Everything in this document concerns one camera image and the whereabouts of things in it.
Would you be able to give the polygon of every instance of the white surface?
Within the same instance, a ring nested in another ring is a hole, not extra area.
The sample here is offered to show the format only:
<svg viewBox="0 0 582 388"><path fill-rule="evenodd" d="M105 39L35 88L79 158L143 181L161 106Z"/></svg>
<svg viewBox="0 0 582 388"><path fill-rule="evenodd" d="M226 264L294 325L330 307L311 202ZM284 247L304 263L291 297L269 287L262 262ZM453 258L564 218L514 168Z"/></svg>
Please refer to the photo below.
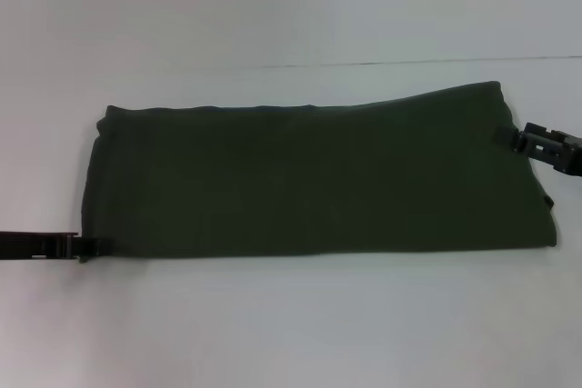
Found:
<svg viewBox="0 0 582 388"><path fill-rule="evenodd" d="M0 0L12 73L582 54L579 0Z"/></svg>
<svg viewBox="0 0 582 388"><path fill-rule="evenodd" d="M77 230L108 104L356 104L487 80L581 134L577 0L0 0L0 229ZM235 66L301 64L294 68ZM560 246L0 263L0 386L576 387L582 179Z"/></svg>

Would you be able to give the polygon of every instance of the black clamp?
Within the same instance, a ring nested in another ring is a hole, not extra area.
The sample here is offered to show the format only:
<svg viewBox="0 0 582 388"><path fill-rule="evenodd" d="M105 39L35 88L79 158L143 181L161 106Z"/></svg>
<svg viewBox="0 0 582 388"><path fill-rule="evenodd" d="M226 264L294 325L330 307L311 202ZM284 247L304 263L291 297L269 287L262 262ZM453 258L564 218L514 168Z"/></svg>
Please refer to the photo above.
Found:
<svg viewBox="0 0 582 388"><path fill-rule="evenodd" d="M79 259L86 262L112 252L103 238L84 238L76 233L0 232L0 259Z"/></svg>
<svg viewBox="0 0 582 388"><path fill-rule="evenodd" d="M517 154L553 165L560 173L582 176L582 138L528 123L523 131L515 131L512 144Z"/></svg>

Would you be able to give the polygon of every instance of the green fabric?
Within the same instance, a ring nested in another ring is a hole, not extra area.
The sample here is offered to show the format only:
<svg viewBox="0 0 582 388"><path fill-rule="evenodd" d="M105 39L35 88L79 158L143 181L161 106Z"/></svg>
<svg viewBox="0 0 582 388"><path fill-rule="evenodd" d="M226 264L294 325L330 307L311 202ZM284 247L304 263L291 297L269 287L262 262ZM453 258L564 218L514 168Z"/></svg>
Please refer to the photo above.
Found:
<svg viewBox="0 0 582 388"><path fill-rule="evenodd" d="M110 106L83 235L115 254L259 256L552 246L499 83L376 104Z"/></svg>

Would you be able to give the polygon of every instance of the white backdrop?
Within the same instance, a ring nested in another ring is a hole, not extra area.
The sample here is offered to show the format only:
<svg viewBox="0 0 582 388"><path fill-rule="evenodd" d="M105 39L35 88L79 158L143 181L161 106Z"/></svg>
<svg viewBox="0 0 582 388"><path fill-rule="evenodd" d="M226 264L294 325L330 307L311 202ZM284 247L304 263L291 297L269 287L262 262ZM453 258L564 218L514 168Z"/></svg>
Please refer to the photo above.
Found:
<svg viewBox="0 0 582 388"><path fill-rule="evenodd" d="M79 229L108 104L357 104L498 80L518 125L582 135L576 4L0 0L0 229ZM578 387L582 180L535 167L556 249L0 263L0 384Z"/></svg>

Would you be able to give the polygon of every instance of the dark green cloth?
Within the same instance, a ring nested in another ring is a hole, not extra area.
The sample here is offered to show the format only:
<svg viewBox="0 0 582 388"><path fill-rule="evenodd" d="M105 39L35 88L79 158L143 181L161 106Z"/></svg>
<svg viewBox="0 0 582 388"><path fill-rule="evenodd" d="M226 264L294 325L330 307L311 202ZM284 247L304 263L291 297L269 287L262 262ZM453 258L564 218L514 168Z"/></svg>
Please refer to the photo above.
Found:
<svg viewBox="0 0 582 388"><path fill-rule="evenodd" d="M110 106L83 235L115 254L260 256L552 246L496 82L376 104Z"/></svg>

